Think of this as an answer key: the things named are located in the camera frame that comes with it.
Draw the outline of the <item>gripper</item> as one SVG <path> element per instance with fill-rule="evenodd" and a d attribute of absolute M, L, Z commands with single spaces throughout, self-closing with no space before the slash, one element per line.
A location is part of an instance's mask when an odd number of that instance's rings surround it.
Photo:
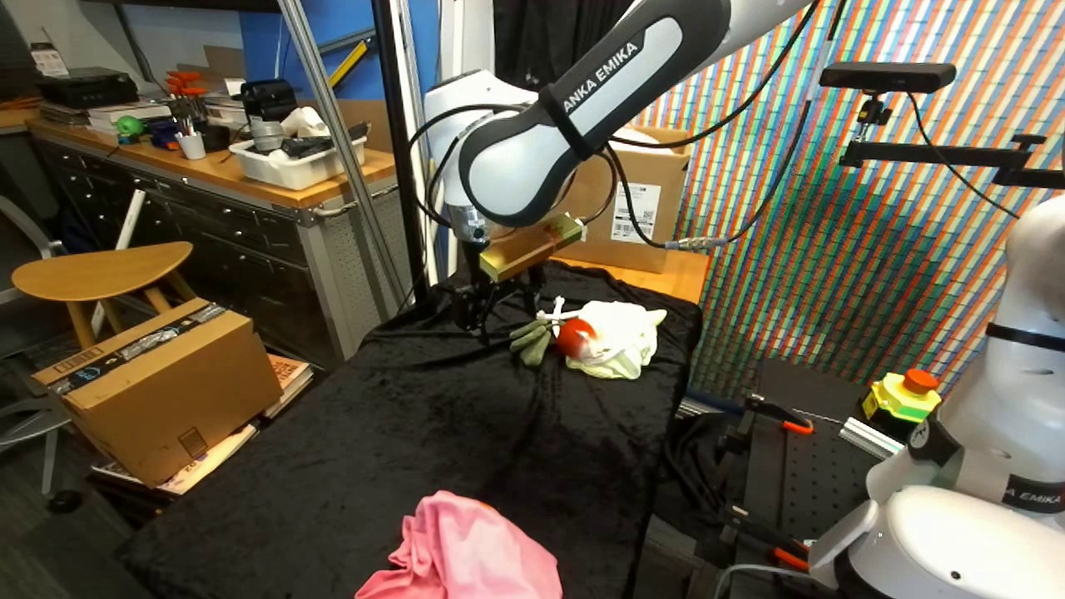
<path fill-rule="evenodd" d="M 453 292 L 453 322 L 471 334 L 480 344 L 489 344 L 486 327 L 498 295 L 498 284 L 484 272 L 482 255 L 490 241 L 460 241 L 459 249 L 465 265 L 466 284 Z M 532 265 L 514 277 L 517 296 L 525 314 L 536 317 L 547 274 L 544 265 Z"/>

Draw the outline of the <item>green plush toy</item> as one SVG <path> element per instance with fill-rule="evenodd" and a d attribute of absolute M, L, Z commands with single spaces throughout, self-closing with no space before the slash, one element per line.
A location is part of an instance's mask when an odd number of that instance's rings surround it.
<path fill-rule="evenodd" d="M 510 331 L 509 350 L 518 360 L 528 368 L 539 368 L 552 342 L 552 323 L 548 319 L 536 319 L 520 329 Z"/>

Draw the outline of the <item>red ball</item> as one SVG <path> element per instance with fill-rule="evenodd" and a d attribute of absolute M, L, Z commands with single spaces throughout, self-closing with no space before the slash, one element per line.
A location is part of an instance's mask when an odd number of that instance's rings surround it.
<path fill-rule="evenodd" d="M 557 327 L 556 349 L 567 358 L 583 361 L 596 353 L 597 331 L 585 319 L 567 319 Z"/>

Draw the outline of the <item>white crumpled cloth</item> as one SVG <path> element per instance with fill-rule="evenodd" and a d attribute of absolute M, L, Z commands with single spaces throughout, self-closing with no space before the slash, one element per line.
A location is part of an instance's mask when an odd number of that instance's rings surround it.
<path fill-rule="evenodd" d="M 597 379 L 639 379 L 658 349 L 657 329 L 668 315 L 665 309 L 646 309 L 627 302 L 586 303 L 566 326 L 585 323 L 575 353 L 566 357 L 571 370 Z"/>

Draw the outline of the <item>cardboard box with label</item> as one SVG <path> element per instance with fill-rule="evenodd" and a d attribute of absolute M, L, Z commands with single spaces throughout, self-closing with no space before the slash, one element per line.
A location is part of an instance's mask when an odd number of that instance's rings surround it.
<path fill-rule="evenodd" d="M 666 143 L 685 135 L 672 129 L 625 126 L 617 133 L 621 140 L 610 144 L 627 174 L 635 218 L 644 234 L 655 242 L 671 241 L 676 232 L 681 194 L 687 182 L 692 148 L 643 148 L 634 143 Z M 573 217 L 593 216 L 607 200 L 610 181 L 612 174 L 602 159 L 586 161 L 576 169 L 564 201 L 555 211 Z M 666 268 L 668 250 L 654 249 L 639 238 L 629 220 L 623 185 L 617 183 L 613 203 L 599 218 L 591 221 L 585 239 L 558 250 L 555 256 L 659 274 Z"/>

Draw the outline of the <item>silver metal strut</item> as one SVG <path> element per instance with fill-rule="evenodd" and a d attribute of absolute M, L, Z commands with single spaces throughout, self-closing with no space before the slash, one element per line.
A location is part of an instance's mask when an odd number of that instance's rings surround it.
<path fill-rule="evenodd" d="M 317 106 L 320 106 L 320 115 L 334 140 L 335 155 L 341 160 L 344 174 L 353 190 L 354 203 L 356 203 L 363 227 L 368 234 L 370 245 L 383 266 L 389 287 L 389 300 L 384 302 L 386 315 L 396 314 L 397 310 L 404 307 L 406 288 L 404 288 L 399 270 L 395 264 L 394 255 L 386 240 L 384 229 L 378 220 L 375 201 L 363 178 L 361 164 L 358 163 L 356 152 L 354 152 L 349 130 L 347 130 L 341 110 L 335 102 L 334 91 L 329 84 L 327 72 L 324 71 L 324 63 L 320 56 L 320 49 L 315 44 L 307 14 L 305 14 L 304 3 L 300 0 L 277 0 L 277 3 L 282 12 L 290 37 L 294 41 L 298 56 L 304 63 L 310 87 L 315 95 Z"/>

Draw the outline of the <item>white plastic bin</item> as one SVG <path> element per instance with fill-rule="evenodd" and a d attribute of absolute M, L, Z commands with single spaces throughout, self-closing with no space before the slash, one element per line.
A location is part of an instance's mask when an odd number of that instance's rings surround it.
<path fill-rule="evenodd" d="M 286 190 L 301 191 L 344 173 L 334 140 L 327 136 L 288 137 L 281 147 L 263 152 L 253 141 L 229 146 L 243 175 L 252 181 Z"/>

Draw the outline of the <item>black curtain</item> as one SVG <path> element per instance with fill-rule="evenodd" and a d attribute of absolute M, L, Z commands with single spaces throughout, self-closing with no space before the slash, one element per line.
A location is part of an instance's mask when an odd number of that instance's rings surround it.
<path fill-rule="evenodd" d="M 537 91 L 612 29 L 634 0 L 492 0 L 494 72 Z"/>

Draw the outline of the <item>yellow bar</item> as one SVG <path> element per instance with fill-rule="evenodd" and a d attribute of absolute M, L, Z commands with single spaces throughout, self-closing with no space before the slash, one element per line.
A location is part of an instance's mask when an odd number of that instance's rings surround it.
<path fill-rule="evenodd" d="M 375 46 L 373 39 L 363 39 L 356 42 L 353 45 L 349 53 L 343 58 L 343 61 L 335 67 L 335 70 L 329 76 L 329 86 L 335 90 L 346 77 L 353 72 L 357 65 L 363 60 L 363 58 L 368 56 L 370 50 Z"/>

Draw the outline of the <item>workbench with drawers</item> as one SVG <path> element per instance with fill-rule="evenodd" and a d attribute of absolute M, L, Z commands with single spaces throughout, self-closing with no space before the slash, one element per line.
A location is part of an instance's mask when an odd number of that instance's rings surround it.
<path fill-rule="evenodd" d="M 293 191 L 246 177 L 225 151 L 190 161 L 84 126 L 26 125 L 99 247 L 113 249 L 144 190 L 131 243 L 190 242 L 181 273 L 191 288 L 251 318 L 277 353 L 331 370 L 406 300 L 412 277 L 390 153 L 366 149 L 362 187 L 335 176 Z"/>

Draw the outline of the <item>cardboard box with black tape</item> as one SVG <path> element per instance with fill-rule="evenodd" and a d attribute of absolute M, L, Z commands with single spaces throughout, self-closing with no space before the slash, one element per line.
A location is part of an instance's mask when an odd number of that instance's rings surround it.
<path fill-rule="evenodd" d="M 179 304 L 34 378 L 106 458 L 150 488 L 282 394 L 251 319 L 206 300 Z"/>

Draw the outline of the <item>aluminium bar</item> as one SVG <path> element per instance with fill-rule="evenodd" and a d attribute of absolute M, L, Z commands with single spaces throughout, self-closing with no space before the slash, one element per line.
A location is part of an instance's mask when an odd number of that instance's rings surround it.
<path fill-rule="evenodd" d="M 864 424 L 857 418 L 848 418 L 840 430 L 840 438 L 862 451 L 874 456 L 878 460 L 886 460 L 898 454 L 904 448 L 900 441 L 894 440 L 886 433 L 881 433 Z"/>

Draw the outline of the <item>wooden stool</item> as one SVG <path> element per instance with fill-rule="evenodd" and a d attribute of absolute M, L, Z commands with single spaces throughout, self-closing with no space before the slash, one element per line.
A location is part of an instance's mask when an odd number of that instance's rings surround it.
<path fill-rule="evenodd" d="M 91 309 L 99 304 L 115 333 L 122 331 L 121 315 L 111 300 L 141 293 L 158 314 L 171 309 L 161 285 L 169 284 L 183 302 L 196 293 L 179 266 L 190 257 L 193 244 L 176 241 L 125 250 L 98 250 L 32 261 L 15 269 L 12 284 L 38 300 L 62 303 L 70 315 L 80 349 L 96 344 Z"/>

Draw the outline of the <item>yellow emergency stop button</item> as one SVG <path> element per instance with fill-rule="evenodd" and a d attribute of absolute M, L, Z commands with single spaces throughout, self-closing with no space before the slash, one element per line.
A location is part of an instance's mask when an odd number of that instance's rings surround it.
<path fill-rule="evenodd" d="M 904 373 L 886 373 L 874 381 L 861 402 L 861 410 L 870 422 L 876 418 L 917 424 L 943 402 L 940 382 L 931 373 L 910 369 Z"/>

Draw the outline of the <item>orange handled tools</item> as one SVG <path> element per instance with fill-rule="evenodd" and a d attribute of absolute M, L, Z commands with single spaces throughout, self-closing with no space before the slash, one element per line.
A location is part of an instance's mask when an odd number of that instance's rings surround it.
<path fill-rule="evenodd" d="M 174 117 L 191 122 L 191 124 L 203 124 L 208 122 L 208 111 L 203 97 L 208 90 L 203 87 L 203 76 L 197 71 L 167 71 L 165 79 L 167 90 L 170 91 L 170 100 Z"/>

